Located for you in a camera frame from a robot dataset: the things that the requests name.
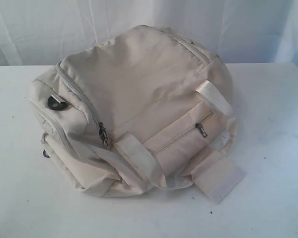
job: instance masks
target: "front pocket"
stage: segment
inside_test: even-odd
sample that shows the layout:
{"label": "front pocket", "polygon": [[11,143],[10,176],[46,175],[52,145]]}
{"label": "front pocket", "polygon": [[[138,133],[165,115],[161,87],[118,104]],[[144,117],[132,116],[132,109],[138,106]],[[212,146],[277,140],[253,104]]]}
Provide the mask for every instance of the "front pocket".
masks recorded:
{"label": "front pocket", "polygon": [[201,102],[147,140],[144,146],[168,176],[201,151],[224,127],[225,121]]}

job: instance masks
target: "white backdrop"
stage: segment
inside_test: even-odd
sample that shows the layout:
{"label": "white backdrop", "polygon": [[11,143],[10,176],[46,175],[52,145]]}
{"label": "white backdrop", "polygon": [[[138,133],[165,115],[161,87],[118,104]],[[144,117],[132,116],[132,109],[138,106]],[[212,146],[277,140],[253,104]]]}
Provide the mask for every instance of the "white backdrop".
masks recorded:
{"label": "white backdrop", "polygon": [[298,0],[0,0],[0,65],[55,64],[139,24],[174,28],[225,62],[298,66]]}

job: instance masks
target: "bag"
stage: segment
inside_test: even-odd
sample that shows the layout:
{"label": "bag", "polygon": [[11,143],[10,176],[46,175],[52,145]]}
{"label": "bag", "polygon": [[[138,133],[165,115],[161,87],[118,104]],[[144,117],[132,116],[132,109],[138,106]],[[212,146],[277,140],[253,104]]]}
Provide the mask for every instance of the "bag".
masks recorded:
{"label": "bag", "polygon": [[225,157],[236,136],[229,72],[170,28],[137,26],[65,57],[33,81],[29,101],[44,155],[88,194],[196,184],[220,202],[244,176]]}

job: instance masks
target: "white table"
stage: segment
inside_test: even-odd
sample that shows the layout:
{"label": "white table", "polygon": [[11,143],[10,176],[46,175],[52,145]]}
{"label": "white table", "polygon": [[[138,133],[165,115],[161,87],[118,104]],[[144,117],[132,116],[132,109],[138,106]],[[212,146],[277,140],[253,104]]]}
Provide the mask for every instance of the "white table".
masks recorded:
{"label": "white table", "polygon": [[42,156],[26,99],[49,66],[0,67],[0,238],[298,237],[298,69],[227,66],[239,122],[229,156],[247,176],[219,205],[194,186],[120,199],[74,191]]}

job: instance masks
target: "backpack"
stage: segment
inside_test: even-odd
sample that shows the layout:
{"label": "backpack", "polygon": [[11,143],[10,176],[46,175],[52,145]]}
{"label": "backpack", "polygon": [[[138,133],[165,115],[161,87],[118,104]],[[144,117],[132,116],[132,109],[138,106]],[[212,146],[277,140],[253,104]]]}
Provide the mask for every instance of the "backpack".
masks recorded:
{"label": "backpack", "polygon": [[65,57],[31,83],[43,154],[75,189],[140,195],[195,184],[220,202],[244,172],[232,78],[220,58],[170,28],[137,26]]}

